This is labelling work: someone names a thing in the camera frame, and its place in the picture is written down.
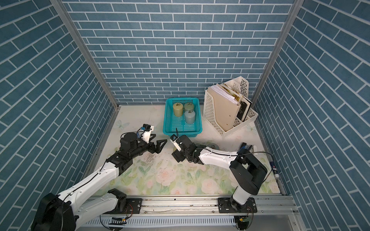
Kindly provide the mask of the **aluminium front rail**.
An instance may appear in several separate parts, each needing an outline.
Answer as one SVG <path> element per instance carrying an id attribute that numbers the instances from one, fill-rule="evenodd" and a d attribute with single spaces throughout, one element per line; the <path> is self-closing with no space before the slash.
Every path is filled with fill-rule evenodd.
<path id="1" fill-rule="evenodd" d="M 129 196 L 128 211 L 141 216 L 210 216 L 210 215 L 295 215 L 298 209 L 291 196 L 260 194 L 250 197 L 240 211 L 230 204 L 230 195 L 154 195 Z"/>

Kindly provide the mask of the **right corner aluminium post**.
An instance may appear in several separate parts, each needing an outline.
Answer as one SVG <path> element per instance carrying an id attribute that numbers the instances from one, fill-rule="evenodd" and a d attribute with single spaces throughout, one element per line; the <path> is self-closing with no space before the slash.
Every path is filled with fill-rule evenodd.
<path id="1" fill-rule="evenodd" d="M 269 57 L 268 63 L 264 69 L 263 74 L 261 75 L 261 78 L 257 84 L 256 90 L 252 96 L 252 106 L 254 107 L 258 101 L 258 98 L 264 88 L 264 85 L 266 84 L 269 74 L 271 73 L 271 70 L 276 62 L 276 59 L 279 55 L 279 52 L 282 49 L 282 46 L 284 45 L 284 42 L 288 36 L 288 33 L 290 32 L 293 23 L 301 9 L 301 6 L 303 5 L 304 0 L 296 0 L 293 2 L 293 5 L 289 11 L 288 17 L 286 19 L 286 22 L 284 23 L 282 30 L 280 32 L 280 35 L 277 39 L 277 42 L 274 46 L 274 49 Z"/>

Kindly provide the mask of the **right circuit board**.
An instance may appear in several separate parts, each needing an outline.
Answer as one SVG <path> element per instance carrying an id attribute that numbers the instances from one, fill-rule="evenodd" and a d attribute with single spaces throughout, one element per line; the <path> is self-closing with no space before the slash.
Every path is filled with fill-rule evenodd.
<path id="1" fill-rule="evenodd" d="M 243 225 L 249 225 L 250 222 L 252 221 L 252 218 L 250 216 L 244 216 L 239 218 L 239 222 Z"/>

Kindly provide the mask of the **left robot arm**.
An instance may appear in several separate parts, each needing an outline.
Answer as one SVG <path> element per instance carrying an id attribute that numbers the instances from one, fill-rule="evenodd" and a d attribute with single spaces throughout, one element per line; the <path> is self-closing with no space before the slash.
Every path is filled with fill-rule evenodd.
<path id="1" fill-rule="evenodd" d="M 31 225 L 33 231 L 75 231 L 86 222 L 106 212 L 118 211 L 133 214 L 134 209 L 127 202 L 127 195 L 111 189 L 102 197 L 91 202 L 87 200 L 108 182 L 122 175 L 133 159 L 146 152 L 159 154 L 167 143 L 166 139 L 152 139 L 149 134 L 144 140 L 135 132 L 127 132 L 120 139 L 120 148 L 95 172 L 79 183 L 58 194 L 49 193 L 41 199 Z"/>

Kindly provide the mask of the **left corner aluminium post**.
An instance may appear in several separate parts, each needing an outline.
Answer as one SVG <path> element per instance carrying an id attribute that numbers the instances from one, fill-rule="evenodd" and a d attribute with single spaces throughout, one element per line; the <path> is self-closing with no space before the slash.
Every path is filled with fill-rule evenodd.
<path id="1" fill-rule="evenodd" d="M 96 79 L 102 86 L 104 92 L 106 93 L 107 97 L 109 98 L 110 102 L 112 103 L 115 110 L 118 110 L 119 104 L 114 97 L 112 91 L 110 90 L 107 82 L 105 81 L 101 71 L 99 70 L 97 64 L 95 63 L 92 55 L 90 54 L 84 40 L 82 39 L 80 33 L 78 32 L 78 29 L 76 28 L 72 18 L 70 17 L 69 13 L 67 12 L 64 4 L 60 0 L 50 0 L 52 6 L 56 10 L 58 16 L 66 26 L 69 34 L 73 38 L 74 42 L 76 43 L 78 49 L 84 56 L 88 66 L 91 68 L 92 72 L 94 73 Z"/>

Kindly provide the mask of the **white perforated file holder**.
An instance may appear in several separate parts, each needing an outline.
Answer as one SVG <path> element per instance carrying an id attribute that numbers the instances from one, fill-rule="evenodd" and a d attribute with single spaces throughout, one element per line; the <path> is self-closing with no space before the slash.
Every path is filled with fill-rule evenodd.
<path id="1" fill-rule="evenodd" d="M 248 98 L 249 96 L 249 82 L 247 79 L 245 79 L 242 76 L 236 77 L 232 80 L 226 81 L 224 83 L 231 83 L 232 86 L 236 86 L 237 89 L 241 91 L 241 93 Z M 215 119 L 215 110 L 214 110 L 214 101 L 212 96 L 205 91 L 205 97 L 204 97 L 204 109 L 203 109 L 203 115 L 205 119 L 209 121 L 210 124 L 215 128 L 215 130 L 218 132 L 218 134 L 222 138 L 227 138 L 231 136 L 232 134 L 246 128 L 249 124 L 253 123 L 257 117 L 258 113 L 255 112 L 251 107 L 249 109 L 249 112 L 247 114 L 247 117 L 244 121 L 240 121 L 237 118 L 235 119 L 235 123 L 232 129 L 229 131 L 224 131 L 216 122 Z"/>

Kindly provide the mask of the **marker pen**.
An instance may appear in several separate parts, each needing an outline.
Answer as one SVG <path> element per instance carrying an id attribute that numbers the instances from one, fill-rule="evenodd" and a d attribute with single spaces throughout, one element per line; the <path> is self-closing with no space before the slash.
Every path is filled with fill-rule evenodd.
<path id="1" fill-rule="evenodd" d="M 271 161 L 271 162 L 270 162 L 270 165 L 271 165 L 271 168 L 272 168 L 272 172 L 273 172 L 273 174 L 274 174 L 274 177 L 275 177 L 276 179 L 279 179 L 279 178 L 280 178 L 280 175 L 279 175 L 279 173 L 278 173 L 278 169 L 277 169 L 277 167 L 276 167 L 276 165 L 275 165 L 275 162 L 274 162 L 274 161 Z"/>

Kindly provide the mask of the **yellow-green canister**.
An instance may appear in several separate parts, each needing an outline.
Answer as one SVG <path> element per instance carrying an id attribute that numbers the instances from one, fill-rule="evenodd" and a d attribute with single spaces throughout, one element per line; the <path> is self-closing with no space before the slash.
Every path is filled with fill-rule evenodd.
<path id="1" fill-rule="evenodd" d="M 174 103 L 173 106 L 173 113 L 176 117 L 181 117 L 184 113 L 184 106 L 182 103 Z"/>

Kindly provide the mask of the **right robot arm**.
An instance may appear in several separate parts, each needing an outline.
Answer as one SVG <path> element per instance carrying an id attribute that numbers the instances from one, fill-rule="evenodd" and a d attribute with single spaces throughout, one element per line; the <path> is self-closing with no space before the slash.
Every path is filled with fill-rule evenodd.
<path id="1" fill-rule="evenodd" d="M 238 186 L 226 203 L 235 212 L 252 212 L 247 206 L 252 195 L 257 195 L 267 176 L 267 168 L 253 155 L 251 146 L 242 143 L 237 152 L 216 150 L 205 145 L 196 145 L 186 135 L 172 135 L 171 142 L 176 147 L 172 156 L 179 163 L 214 165 L 229 169 Z"/>

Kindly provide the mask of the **blue-grey canister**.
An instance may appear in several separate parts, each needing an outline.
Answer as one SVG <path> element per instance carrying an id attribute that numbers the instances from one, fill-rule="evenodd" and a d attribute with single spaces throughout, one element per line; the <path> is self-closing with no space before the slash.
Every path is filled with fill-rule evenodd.
<path id="1" fill-rule="evenodd" d="M 217 144 L 213 143 L 213 142 L 208 143 L 207 147 L 209 147 L 211 149 L 215 149 L 215 150 L 220 150 L 220 147 Z"/>
<path id="2" fill-rule="evenodd" d="M 196 113 L 194 110 L 185 111 L 184 116 L 187 124 L 193 124 L 195 122 Z"/>

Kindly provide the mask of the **teal plastic basket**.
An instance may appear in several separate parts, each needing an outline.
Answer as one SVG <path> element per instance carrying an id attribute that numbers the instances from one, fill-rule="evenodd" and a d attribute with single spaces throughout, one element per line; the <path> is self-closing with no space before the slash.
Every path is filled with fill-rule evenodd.
<path id="1" fill-rule="evenodd" d="M 195 121 L 192 124 L 186 123 L 185 110 L 182 116 L 175 116 L 173 112 L 173 105 L 181 103 L 185 106 L 186 103 L 194 105 Z M 199 99 L 194 97 L 183 98 L 169 98 L 166 100 L 164 111 L 163 133 L 172 136 L 179 133 L 179 135 L 187 135 L 188 137 L 196 137 L 202 133 L 202 120 L 200 113 Z"/>

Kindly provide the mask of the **blue stapler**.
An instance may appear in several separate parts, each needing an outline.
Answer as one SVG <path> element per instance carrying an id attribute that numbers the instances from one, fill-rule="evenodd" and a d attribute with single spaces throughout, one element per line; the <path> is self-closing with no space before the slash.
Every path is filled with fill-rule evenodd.
<path id="1" fill-rule="evenodd" d="M 240 146 L 240 149 L 245 149 L 247 151 L 250 151 L 253 148 L 253 145 L 248 145 L 247 143 L 243 142 Z"/>

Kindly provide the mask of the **small white box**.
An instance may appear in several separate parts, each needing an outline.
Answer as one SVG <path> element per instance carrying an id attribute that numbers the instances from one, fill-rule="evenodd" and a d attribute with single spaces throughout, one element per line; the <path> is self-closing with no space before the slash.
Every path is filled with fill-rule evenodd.
<path id="1" fill-rule="evenodd" d="M 254 153 L 257 153 L 258 152 L 258 147 L 256 145 L 254 145 L 252 149 L 253 149 L 253 152 Z"/>

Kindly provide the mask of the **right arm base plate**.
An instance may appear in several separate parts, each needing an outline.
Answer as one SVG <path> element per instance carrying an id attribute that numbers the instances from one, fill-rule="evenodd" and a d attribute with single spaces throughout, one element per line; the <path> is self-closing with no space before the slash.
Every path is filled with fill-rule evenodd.
<path id="1" fill-rule="evenodd" d="M 256 213 L 257 207 L 253 197 L 249 196 L 245 204 L 241 205 L 233 197 L 217 198 L 219 213 Z"/>

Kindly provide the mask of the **green canister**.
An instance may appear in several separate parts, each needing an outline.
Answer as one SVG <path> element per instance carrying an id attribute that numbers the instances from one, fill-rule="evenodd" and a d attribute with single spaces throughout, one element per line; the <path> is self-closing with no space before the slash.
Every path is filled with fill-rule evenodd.
<path id="1" fill-rule="evenodd" d="M 184 104 L 184 111 L 194 111 L 194 104 L 192 102 L 188 102 Z"/>

